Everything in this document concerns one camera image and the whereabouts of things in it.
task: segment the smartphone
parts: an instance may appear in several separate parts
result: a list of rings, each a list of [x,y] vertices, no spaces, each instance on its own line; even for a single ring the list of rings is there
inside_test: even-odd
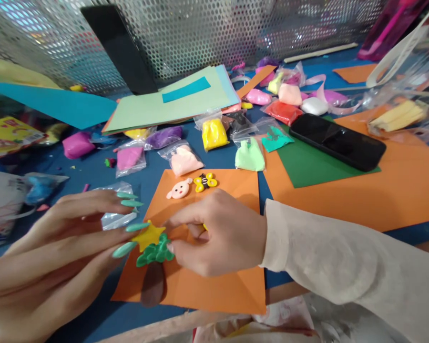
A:
[[[375,169],[386,151],[379,140],[308,113],[291,124],[289,134],[363,172]]]
[[[116,5],[82,7],[81,13],[130,91],[135,95],[157,92],[154,78],[127,29],[119,8]]]

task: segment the orange construction paper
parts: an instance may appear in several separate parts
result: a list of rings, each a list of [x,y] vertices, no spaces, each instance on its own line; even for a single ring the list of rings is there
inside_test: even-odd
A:
[[[333,72],[336,72],[342,79],[348,83],[361,83],[366,82],[367,78],[377,67],[376,64],[366,64],[363,66],[354,66],[347,68],[334,69]]]
[[[213,192],[213,188],[201,193],[195,192],[195,184],[182,199],[167,199],[166,195],[175,183],[188,177],[195,179],[202,173],[212,172],[218,181],[216,188],[229,192],[239,201],[259,213],[259,188],[257,173],[240,169],[197,170],[184,177],[175,178],[172,170],[165,170],[157,187],[145,220],[162,225],[169,217],[190,203],[197,202]],[[187,227],[180,226],[169,233],[169,239],[184,239],[194,243]],[[146,266],[136,267],[140,251],[135,248],[127,260],[113,301],[139,302]],[[161,304],[188,307],[193,309],[228,312],[261,313],[266,312],[266,291],[264,270],[259,267],[215,278],[204,278],[181,267],[176,262],[163,263],[167,277],[167,294]]]
[[[245,97],[251,89],[261,83],[271,72],[276,69],[276,66],[267,65],[262,68],[262,70],[257,73],[245,86],[237,90],[237,95],[240,99]]]
[[[367,134],[367,111],[335,120]],[[411,134],[384,141],[381,172],[294,189],[278,152],[265,154],[264,171],[276,201],[380,232],[429,221],[429,146]]]

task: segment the metal mesh panel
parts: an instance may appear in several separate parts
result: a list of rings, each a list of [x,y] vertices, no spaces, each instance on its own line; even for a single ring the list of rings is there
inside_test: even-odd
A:
[[[387,0],[111,0],[156,80],[207,65],[284,58],[359,40]],[[79,8],[107,0],[0,0],[0,58],[63,87],[115,95],[127,87]]]

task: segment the mint green fingernail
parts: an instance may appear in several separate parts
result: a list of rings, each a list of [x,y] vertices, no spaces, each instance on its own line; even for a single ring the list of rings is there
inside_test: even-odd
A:
[[[123,192],[118,192],[118,193],[116,193],[116,196],[118,197],[118,198],[121,198],[121,199],[136,199],[136,198],[138,198],[138,195],[133,195],[133,194],[130,194],[130,193],[123,193]]]
[[[136,246],[138,242],[127,242],[126,244],[120,246],[113,252],[113,258],[122,258],[128,253],[130,253]]]
[[[134,231],[144,229],[145,227],[148,227],[148,226],[149,226],[149,223],[132,224],[132,225],[127,226],[125,228],[125,230],[127,232],[134,232]]]
[[[135,206],[143,206],[143,203],[136,202],[135,200],[122,200],[121,205],[135,207]]]

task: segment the white long-sleeve shirt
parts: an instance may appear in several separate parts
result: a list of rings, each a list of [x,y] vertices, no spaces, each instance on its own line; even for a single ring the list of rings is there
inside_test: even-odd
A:
[[[265,215],[263,267],[288,272],[335,304],[362,305],[411,342],[429,343],[429,253],[365,226],[272,200],[266,202]],[[228,341],[264,342],[268,334]],[[274,342],[308,342],[289,333],[274,335]]]

